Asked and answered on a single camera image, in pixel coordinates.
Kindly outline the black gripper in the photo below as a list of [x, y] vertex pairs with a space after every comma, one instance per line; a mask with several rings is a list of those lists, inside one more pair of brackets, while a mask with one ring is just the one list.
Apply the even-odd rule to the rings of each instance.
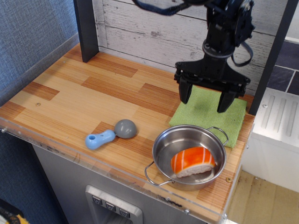
[[221, 92], [217, 112], [225, 112], [235, 98], [243, 96], [250, 79], [233, 70], [226, 58], [204, 55], [198, 61], [177, 62], [174, 79], [179, 84], [181, 102], [188, 103], [192, 86], [198, 85]]

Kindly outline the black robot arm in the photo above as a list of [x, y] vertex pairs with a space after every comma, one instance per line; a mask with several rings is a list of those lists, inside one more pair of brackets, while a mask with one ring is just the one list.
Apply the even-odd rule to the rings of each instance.
[[187, 103], [192, 86], [221, 91], [217, 111], [225, 112], [235, 98], [244, 96], [250, 79], [234, 71], [227, 59], [234, 57], [235, 48], [243, 46], [253, 56], [245, 41], [251, 38], [252, 0], [189, 0], [188, 4], [207, 7], [208, 33], [202, 44], [204, 57], [193, 62], [177, 62], [174, 79], [179, 84], [180, 100]]

